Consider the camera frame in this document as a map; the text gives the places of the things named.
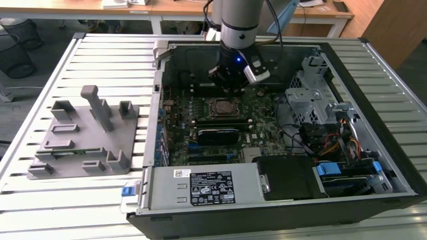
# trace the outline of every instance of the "blue clip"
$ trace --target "blue clip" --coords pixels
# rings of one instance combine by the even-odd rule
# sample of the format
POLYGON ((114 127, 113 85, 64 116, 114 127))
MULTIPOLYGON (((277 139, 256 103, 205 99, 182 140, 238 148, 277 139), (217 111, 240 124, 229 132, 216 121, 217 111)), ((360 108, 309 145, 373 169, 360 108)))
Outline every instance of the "blue clip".
POLYGON ((121 188, 121 197, 134 196, 134 186, 124 186, 121 188))
POLYGON ((318 176, 322 176, 325 174, 325 171, 322 171, 322 167, 321 166, 316 166, 314 169, 317 170, 318 176))
POLYGON ((373 161, 373 162, 372 162, 372 165, 373 165, 373 168, 375 168, 375 170, 376 170, 377 173, 379 173, 380 171, 383 171, 383 167, 381 167, 379 161, 373 161))
POLYGON ((226 162, 229 162, 229 161, 230 161, 230 159, 232 159, 233 155, 234 155, 233 153, 226 154, 226 162))
POLYGON ((336 162, 322 162, 314 168, 318 176, 341 174, 341 170, 336 162))

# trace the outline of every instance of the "cpu socket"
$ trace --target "cpu socket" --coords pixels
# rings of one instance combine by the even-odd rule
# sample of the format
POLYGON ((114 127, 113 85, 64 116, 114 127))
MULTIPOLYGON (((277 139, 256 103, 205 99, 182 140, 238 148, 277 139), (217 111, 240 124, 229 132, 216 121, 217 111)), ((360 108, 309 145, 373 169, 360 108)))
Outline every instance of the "cpu socket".
POLYGON ((233 118, 240 114, 236 98, 214 98, 206 101, 210 118, 233 118))

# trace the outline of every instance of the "mesh trash bin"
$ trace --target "mesh trash bin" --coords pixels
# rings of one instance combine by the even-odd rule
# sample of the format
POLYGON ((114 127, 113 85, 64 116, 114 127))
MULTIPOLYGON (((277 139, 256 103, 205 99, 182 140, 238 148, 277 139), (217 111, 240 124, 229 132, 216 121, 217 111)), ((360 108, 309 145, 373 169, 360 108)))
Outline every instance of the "mesh trash bin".
POLYGON ((0 25, 8 34, 18 37, 20 45, 24 49, 30 50, 41 46, 42 42, 36 30, 36 24, 30 19, 1 18, 0 25))
POLYGON ((0 35, 0 70, 10 79, 21 79, 36 70, 16 35, 0 35))

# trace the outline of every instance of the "power supply label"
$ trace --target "power supply label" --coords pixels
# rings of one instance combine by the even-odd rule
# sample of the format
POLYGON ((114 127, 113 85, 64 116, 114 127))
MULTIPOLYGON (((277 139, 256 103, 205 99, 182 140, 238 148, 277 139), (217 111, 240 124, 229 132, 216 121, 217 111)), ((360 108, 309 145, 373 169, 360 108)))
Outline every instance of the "power supply label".
POLYGON ((189 191, 193 206, 236 203, 232 172, 190 173, 189 191))

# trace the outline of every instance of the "slotted metal surface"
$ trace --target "slotted metal surface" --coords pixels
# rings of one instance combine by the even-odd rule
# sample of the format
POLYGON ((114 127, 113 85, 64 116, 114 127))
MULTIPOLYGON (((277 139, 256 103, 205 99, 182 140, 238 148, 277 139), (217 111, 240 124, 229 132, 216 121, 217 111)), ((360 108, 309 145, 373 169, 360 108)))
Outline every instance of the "slotted metal surface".
MULTIPOLYGON (((0 162, 0 239, 146 239, 120 212, 121 186, 141 177, 154 69, 156 40, 198 41, 198 36, 88 34, 74 39, 0 162), (56 100, 86 106, 82 85, 97 85, 109 105, 138 105, 130 172, 117 176, 26 179, 26 169, 50 124, 56 100)), ((405 85, 354 39, 285 38, 289 42, 329 42, 397 142, 427 179, 427 115, 405 85)), ((333 80, 344 100, 341 86, 333 80)), ((226 236, 226 239, 425 239, 427 206, 392 210, 357 224, 308 227, 226 236)), ((204 239, 224 239, 212 236, 204 239)))

